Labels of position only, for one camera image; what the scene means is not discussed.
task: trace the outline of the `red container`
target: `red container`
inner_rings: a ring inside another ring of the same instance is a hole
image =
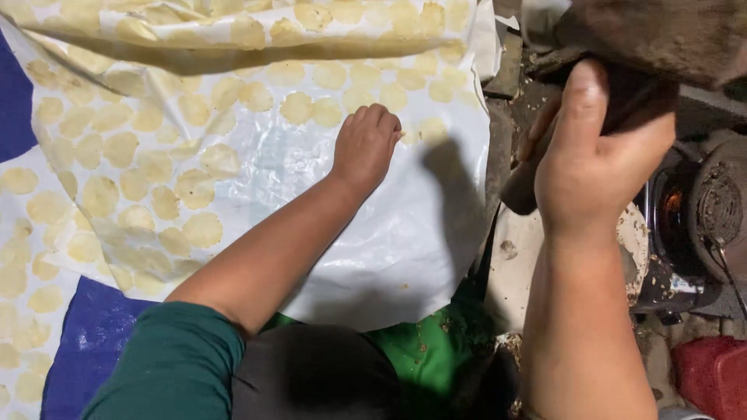
[[[683,398],[717,420],[747,419],[747,341],[705,337],[672,349]]]

